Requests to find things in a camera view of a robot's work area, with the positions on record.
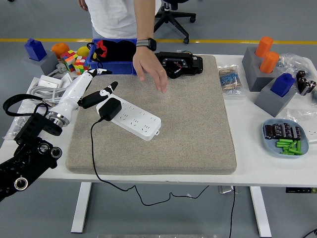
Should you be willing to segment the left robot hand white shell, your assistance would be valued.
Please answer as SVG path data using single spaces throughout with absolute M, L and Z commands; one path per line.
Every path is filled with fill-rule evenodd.
M 112 71 L 103 68 L 90 69 L 75 78 L 64 92 L 59 103 L 50 110 L 48 115 L 60 114 L 71 121 L 72 112 L 78 108 L 78 101 L 87 90 L 93 77 L 102 74 L 112 74 Z

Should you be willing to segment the person's left hand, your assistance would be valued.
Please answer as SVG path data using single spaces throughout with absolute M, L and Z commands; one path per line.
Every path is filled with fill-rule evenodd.
M 141 81 L 146 79 L 145 73 L 147 73 L 153 79 L 158 91 L 162 93 L 167 91 L 168 78 L 166 71 L 150 49 L 144 46 L 137 47 L 133 56 L 133 66 Z

